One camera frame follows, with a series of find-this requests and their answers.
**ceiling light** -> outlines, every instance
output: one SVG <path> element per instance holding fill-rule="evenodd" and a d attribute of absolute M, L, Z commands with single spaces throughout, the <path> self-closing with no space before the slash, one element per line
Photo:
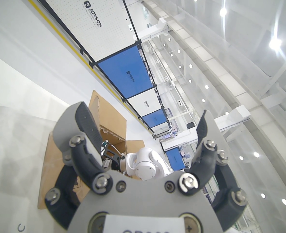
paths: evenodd
<path fill-rule="evenodd" d="M 221 8 L 221 10 L 220 10 L 220 16 L 221 16 L 221 17 L 225 17 L 226 14 L 227 14 L 226 8 Z"/>
<path fill-rule="evenodd" d="M 269 43 L 269 47 L 275 51 L 278 51 L 280 49 L 282 41 L 278 38 L 272 38 L 270 43 Z"/>

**white panel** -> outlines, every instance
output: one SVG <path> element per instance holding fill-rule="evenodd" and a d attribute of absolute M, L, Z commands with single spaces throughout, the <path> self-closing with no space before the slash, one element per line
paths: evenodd
<path fill-rule="evenodd" d="M 162 133 L 164 131 L 167 131 L 169 129 L 169 125 L 167 122 L 157 125 L 155 127 L 152 128 L 152 130 L 155 132 L 155 134 L 159 134 Z"/>
<path fill-rule="evenodd" d="M 234 96 L 245 92 L 244 88 L 237 83 L 237 81 L 229 73 L 220 76 L 219 79 L 225 84 L 225 86 L 232 92 Z"/>
<path fill-rule="evenodd" d="M 203 61 L 207 61 L 207 60 L 213 58 L 203 47 L 195 48 L 195 49 L 194 49 L 194 52 L 195 52 Z"/>
<path fill-rule="evenodd" d="M 195 48 L 198 48 L 199 46 L 201 46 L 199 43 L 197 43 L 197 41 L 192 38 L 192 37 L 189 37 L 189 38 L 186 38 L 185 39 L 185 42 L 190 46 L 190 48 L 192 49 L 195 49 Z"/>
<path fill-rule="evenodd" d="M 221 76 L 227 73 L 227 71 L 216 59 L 210 59 L 206 62 L 206 64 L 217 76 Z"/>
<path fill-rule="evenodd" d="M 161 109 L 154 89 L 142 92 L 141 94 L 128 99 L 128 101 L 141 117 Z"/>
<path fill-rule="evenodd" d="M 257 102 L 247 92 L 237 96 L 237 99 L 247 109 L 254 108 L 258 105 Z"/>
<path fill-rule="evenodd" d="M 259 126 L 272 122 L 271 116 L 268 114 L 268 112 L 265 111 L 262 106 L 253 110 L 251 112 L 251 115 Z"/>
<path fill-rule="evenodd" d="M 180 29 L 176 32 L 182 39 L 186 39 L 186 38 L 190 37 L 190 35 L 184 29 Z"/>
<path fill-rule="evenodd" d="M 95 61 L 134 43 L 118 0 L 46 1 Z"/>
<path fill-rule="evenodd" d="M 277 125 L 271 122 L 263 125 L 262 129 L 277 148 L 280 155 L 286 160 L 286 137 L 282 134 Z"/>

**ceiling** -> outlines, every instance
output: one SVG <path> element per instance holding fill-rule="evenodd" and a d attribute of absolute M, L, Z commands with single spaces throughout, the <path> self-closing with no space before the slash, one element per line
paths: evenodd
<path fill-rule="evenodd" d="M 186 16 L 199 25 L 207 27 L 213 34 L 208 36 L 201 34 L 198 37 L 208 49 L 213 51 L 216 46 L 215 34 L 225 40 L 225 44 L 231 50 L 219 55 L 222 61 L 230 60 L 235 52 L 235 63 L 245 67 L 256 67 L 265 77 L 255 77 L 261 81 L 254 90 L 259 94 L 264 86 L 276 75 L 278 70 L 286 63 L 286 0 L 226 0 L 227 14 L 220 16 L 220 9 L 224 6 L 224 0 L 156 0 L 160 6 L 169 11 L 173 16 L 185 11 Z M 277 37 L 282 40 L 281 51 L 276 53 L 269 47 L 271 37 L 275 33 L 277 22 Z M 283 86 L 286 85 L 286 73 L 283 75 Z"/>

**white floor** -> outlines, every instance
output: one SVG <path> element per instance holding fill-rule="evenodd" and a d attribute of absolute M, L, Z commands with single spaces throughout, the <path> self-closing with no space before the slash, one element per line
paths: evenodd
<path fill-rule="evenodd" d="M 26 0 L 0 0 L 0 232 L 63 232 L 37 209 L 48 133 L 96 90 L 127 119 L 127 140 L 159 142 L 69 50 Z"/>

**white label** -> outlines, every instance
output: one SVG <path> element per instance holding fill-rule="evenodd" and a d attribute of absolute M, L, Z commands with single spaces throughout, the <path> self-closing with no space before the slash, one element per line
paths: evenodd
<path fill-rule="evenodd" d="M 103 233 L 181 233 L 183 218 L 138 217 L 108 214 Z"/>

